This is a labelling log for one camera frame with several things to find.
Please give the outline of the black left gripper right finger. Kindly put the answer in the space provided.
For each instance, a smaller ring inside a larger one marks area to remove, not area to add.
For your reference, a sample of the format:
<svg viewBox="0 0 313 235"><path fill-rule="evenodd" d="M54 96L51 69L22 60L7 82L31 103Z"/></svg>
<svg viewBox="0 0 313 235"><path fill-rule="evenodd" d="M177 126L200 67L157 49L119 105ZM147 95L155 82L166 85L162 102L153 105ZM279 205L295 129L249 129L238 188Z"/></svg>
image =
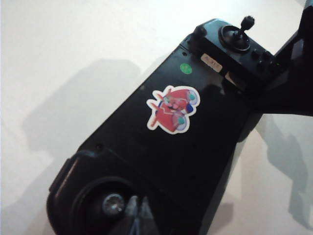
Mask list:
<svg viewBox="0 0 313 235"><path fill-rule="evenodd" d="M139 211L139 223L141 235L157 235L158 228L154 220L153 213L149 206L148 197L142 199Z"/></svg>

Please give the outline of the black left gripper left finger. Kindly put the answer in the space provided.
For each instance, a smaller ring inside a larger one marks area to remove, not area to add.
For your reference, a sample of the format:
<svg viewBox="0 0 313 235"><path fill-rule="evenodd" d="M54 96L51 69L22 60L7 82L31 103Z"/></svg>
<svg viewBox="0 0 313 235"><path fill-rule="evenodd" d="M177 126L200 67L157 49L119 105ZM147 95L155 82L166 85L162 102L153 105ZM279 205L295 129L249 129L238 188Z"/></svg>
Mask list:
<svg viewBox="0 0 313 235"><path fill-rule="evenodd" d="M126 217L130 220L130 225L127 229L127 235L140 235L140 218L139 218L138 197L136 195L129 199L126 206Z"/></svg>

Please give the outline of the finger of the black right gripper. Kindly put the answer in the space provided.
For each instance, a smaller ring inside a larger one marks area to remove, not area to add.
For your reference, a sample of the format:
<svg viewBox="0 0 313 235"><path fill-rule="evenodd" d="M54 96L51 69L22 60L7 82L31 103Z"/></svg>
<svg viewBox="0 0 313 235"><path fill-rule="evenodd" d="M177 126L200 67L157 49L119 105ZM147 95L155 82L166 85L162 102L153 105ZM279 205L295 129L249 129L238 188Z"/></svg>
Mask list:
<svg viewBox="0 0 313 235"><path fill-rule="evenodd" d="M262 114L313 114L313 2L305 2L299 28L279 49L276 62L281 73L254 101Z"/></svg>

